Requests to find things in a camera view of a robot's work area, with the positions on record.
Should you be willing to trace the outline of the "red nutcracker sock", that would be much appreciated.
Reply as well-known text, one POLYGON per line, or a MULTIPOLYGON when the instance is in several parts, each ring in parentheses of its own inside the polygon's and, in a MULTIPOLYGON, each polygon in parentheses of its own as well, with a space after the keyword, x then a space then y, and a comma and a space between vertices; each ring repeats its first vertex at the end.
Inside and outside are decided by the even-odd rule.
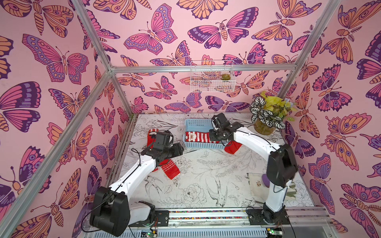
POLYGON ((156 141, 156 135, 159 129, 150 129, 147 134, 147 147, 152 148, 154 142, 156 141))

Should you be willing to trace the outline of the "plain red sock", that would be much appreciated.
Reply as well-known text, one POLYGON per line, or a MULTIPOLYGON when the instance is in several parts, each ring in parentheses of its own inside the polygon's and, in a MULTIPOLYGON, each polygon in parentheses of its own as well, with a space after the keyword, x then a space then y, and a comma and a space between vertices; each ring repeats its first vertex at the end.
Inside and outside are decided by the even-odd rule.
POLYGON ((224 151, 234 155, 240 148, 242 144, 235 142, 235 141, 230 141, 228 144, 225 146, 224 151))

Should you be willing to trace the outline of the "red white striped sock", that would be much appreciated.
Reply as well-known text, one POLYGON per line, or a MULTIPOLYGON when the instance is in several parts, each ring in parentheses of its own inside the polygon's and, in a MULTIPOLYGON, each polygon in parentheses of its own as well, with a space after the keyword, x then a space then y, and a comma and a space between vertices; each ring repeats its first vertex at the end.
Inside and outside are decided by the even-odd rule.
POLYGON ((208 132, 187 131, 185 134, 186 142, 211 143, 208 132))

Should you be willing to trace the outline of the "red patterned christmas sock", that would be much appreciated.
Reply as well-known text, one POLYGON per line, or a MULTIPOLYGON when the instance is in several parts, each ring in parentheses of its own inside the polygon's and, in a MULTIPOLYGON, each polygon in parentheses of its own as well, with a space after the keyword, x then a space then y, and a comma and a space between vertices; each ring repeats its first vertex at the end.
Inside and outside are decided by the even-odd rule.
POLYGON ((170 159, 166 159, 161 162, 158 167, 153 170, 153 172, 158 171, 160 168, 170 180, 173 180, 177 175, 180 174, 178 166, 170 159))

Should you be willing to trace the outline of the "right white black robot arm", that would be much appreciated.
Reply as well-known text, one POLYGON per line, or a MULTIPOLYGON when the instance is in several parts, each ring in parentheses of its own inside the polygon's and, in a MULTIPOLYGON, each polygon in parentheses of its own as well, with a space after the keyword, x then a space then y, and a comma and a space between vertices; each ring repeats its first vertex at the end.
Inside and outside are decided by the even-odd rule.
POLYGON ((211 119, 212 141, 237 142, 253 150, 267 161, 266 176, 269 192, 263 204, 263 218, 269 224, 277 223, 285 210, 287 190, 298 172, 295 154, 290 145, 279 145, 253 133, 238 122, 230 123, 223 113, 211 119))

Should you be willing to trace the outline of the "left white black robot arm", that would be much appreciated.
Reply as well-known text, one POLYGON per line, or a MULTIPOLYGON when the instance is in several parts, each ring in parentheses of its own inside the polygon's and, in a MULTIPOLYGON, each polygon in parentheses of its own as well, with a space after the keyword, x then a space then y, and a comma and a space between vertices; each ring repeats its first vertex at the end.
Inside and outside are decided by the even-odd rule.
POLYGON ((132 224, 154 226, 157 222, 155 205, 139 201, 131 203, 131 197, 149 173, 162 162, 181 156, 184 148, 173 142, 170 131, 156 133, 155 141, 137 154, 137 162, 117 181, 95 192, 92 210, 88 212, 90 226, 119 237, 132 224))

